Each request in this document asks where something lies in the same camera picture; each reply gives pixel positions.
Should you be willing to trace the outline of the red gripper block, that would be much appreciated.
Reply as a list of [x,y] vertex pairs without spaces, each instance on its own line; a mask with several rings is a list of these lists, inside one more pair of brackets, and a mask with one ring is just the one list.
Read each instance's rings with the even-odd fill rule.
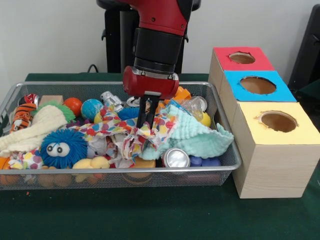
[[156,110],[160,99],[172,98],[179,87],[179,76],[173,74],[160,74],[137,69],[133,66],[127,66],[123,72],[124,91],[135,97],[141,97],[139,100],[139,113],[137,118],[137,127],[142,127],[146,121],[146,102],[147,96],[150,97],[149,108],[149,126],[152,129]]

